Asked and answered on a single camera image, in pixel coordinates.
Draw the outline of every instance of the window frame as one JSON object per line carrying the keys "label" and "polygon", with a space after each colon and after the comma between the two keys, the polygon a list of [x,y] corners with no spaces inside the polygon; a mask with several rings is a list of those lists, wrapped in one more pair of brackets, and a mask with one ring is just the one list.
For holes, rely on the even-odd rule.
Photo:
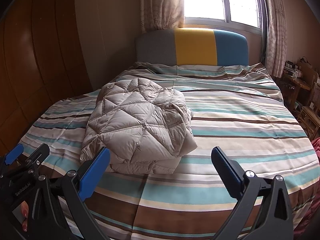
{"label": "window frame", "polygon": [[186,25],[207,25],[213,27],[219,27],[223,30],[241,30],[249,33],[254,33],[258,35],[262,35],[262,6],[259,0],[256,0],[259,19],[258,24],[259,27],[254,27],[251,25],[247,25],[244,23],[233,22],[231,21],[231,11],[230,11],[230,2],[229,0],[222,0],[223,9],[224,9],[224,20],[220,19],[212,19],[212,18],[199,18],[199,17],[185,17],[184,23]]}

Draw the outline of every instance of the wicker chair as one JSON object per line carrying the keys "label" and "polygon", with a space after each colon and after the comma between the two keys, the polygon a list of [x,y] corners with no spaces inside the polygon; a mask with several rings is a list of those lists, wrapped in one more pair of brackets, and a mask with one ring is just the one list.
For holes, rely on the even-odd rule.
{"label": "wicker chair", "polygon": [[298,122],[309,139],[313,140],[320,127],[320,117],[317,114],[320,109],[320,84],[313,85],[308,105],[302,107]]}

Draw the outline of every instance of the fingernail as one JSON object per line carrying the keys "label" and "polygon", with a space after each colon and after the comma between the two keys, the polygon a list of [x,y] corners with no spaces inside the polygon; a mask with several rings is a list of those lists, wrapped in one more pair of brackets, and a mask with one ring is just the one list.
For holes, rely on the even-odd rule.
{"label": "fingernail", "polygon": [[25,218],[28,218],[28,211],[26,209],[22,210],[22,215],[25,217]]}
{"label": "fingernail", "polygon": [[22,230],[25,231],[25,232],[27,232],[27,230],[28,230],[28,224],[27,224],[26,220],[23,221],[23,223],[22,223]]}

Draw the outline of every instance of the window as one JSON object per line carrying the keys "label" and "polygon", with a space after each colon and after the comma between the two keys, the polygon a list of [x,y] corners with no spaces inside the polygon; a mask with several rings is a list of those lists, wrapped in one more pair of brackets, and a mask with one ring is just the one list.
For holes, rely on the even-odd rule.
{"label": "window", "polygon": [[185,23],[261,34],[258,0],[185,0]]}

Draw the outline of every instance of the bed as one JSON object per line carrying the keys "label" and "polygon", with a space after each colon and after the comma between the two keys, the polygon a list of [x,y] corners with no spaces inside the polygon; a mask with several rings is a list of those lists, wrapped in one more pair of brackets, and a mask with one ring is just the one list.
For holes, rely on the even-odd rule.
{"label": "bed", "polygon": [[[86,200],[102,230],[112,239],[212,238],[236,204],[211,164],[215,146],[258,176],[281,174],[296,227],[317,192],[319,161],[265,68],[248,66],[245,37],[209,29],[160,30],[137,39],[136,51],[137,62],[113,81],[143,77],[182,91],[194,112],[198,148],[181,159],[172,175],[105,173]],[[59,177],[79,168],[98,93],[58,101],[23,136],[24,156],[42,143],[50,147],[40,173]],[[61,204],[80,235],[63,199]]]}

